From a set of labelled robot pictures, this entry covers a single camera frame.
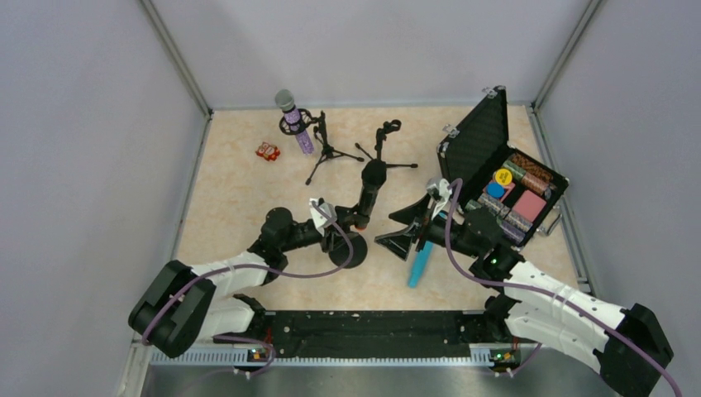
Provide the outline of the teal microphone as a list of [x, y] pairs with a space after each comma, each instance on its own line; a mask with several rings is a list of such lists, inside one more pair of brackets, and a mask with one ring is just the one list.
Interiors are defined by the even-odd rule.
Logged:
[[446, 225], [445, 211], [441, 211], [437, 219], [434, 219], [432, 223], [428, 226], [427, 230], [423, 236], [423, 246], [421, 249], [417, 250], [417, 254], [414, 257], [410, 275], [408, 278], [408, 287], [416, 288], [418, 282], [421, 280], [427, 263], [430, 259], [432, 248], [435, 242], [437, 242], [444, 235], [444, 229]]

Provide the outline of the purple glitter microphone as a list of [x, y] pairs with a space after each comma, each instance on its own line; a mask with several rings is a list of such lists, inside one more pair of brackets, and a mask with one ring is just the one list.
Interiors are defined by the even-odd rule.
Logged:
[[314, 152], [314, 146], [307, 132], [303, 112], [297, 108], [293, 94], [286, 88], [281, 89], [276, 93], [274, 101], [283, 113], [279, 124], [281, 132], [284, 135], [293, 136], [304, 155], [311, 155]]

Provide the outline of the black microphone orange end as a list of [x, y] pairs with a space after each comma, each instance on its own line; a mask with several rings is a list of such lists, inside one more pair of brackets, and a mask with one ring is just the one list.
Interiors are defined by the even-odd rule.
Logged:
[[354, 206], [355, 228], [365, 230], [370, 222], [379, 190], [387, 179], [387, 165], [381, 160], [371, 160], [361, 172], [362, 187], [358, 203]]

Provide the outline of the round base microphone stand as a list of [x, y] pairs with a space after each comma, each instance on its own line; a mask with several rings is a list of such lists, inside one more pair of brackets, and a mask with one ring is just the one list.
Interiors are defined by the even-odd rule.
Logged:
[[358, 230], [355, 227], [340, 227], [337, 223], [336, 225], [342, 236], [342, 245], [327, 253], [328, 257], [337, 267], [356, 268], [364, 262], [368, 254], [368, 244], [359, 234], [359, 231], [363, 230]]

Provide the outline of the shock mount tripod stand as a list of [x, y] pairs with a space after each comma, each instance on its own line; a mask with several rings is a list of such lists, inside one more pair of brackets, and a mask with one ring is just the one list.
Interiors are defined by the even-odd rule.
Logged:
[[314, 165], [314, 168], [312, 169], [310, 175], [305, 180], [305, 182], [304, 182], [305, 185], [310, 185], [312, 183], [312, 179], [313, 179], [314, 175], [317, 173], [318, 167], [327, 161], [334, 160], [334, 159], [341, 158], [341, 157], [351, 158], [351, 159], [359, 161], [359, 162], [365, 161], [365, 159], [360, 157], [360, 156], [352, 155], [352, 154], [346, 153], [344, 151], [339, 151], [329, 143], [328, 131], [327, 131], [327, 115], [323, 110], [320, 111], [320, 113], [317, 117], [314, 117], [311, 114], [311, 112], [309, 110], [307, 110], [306, 108], [299, 108], [299, 110], [301, 112], [303, 112], [303, 119], [307, 123], [308, 135], [309, 135], [309, 129], [312, 129], [312, 133], [313, 133], [314, 138], [317, 140], [318, 143], [322, 144], [319, 158], [318, 158], [316, 164]]

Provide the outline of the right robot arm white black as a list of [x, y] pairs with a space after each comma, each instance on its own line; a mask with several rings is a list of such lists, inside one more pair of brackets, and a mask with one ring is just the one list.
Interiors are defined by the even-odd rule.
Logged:
[[421, 242], [446, 249], [452, 265], [469, 280], [497, 291], [485, 304], [497, 333], [554, 349], [583, 363], [621, 396], [648, 396], [659, 380], [683, 393], [668, 372], [674, 353], [655, 313], [586, 294], [538, 268], [500, 242], [502, 228], [478, 206], [463, 222], [451, 213], [432, 215], [431, 197], [391, 214], [406, 228], [376, 237], [401, 259]]

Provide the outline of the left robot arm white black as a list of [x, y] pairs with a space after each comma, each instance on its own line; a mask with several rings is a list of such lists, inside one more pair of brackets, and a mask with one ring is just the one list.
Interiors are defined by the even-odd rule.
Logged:
[[[297, 222], [287, 208], [271, 209], [255, 242], [228, 259], [201, 265], [169, 261], [130, 312], [129, 327], [143, 344], [175, 358], [200, 340], [250, 329], [262, 310], [241, 290], [279, 277], [318, 279], [365, 260], [365, 239], [343, 227], [331, 205], [312, 200], [310, 212], [310, 219]], [[328, 254], [333, 269], [306, 275], [286, 269], [287, 252], [313, 245]]]

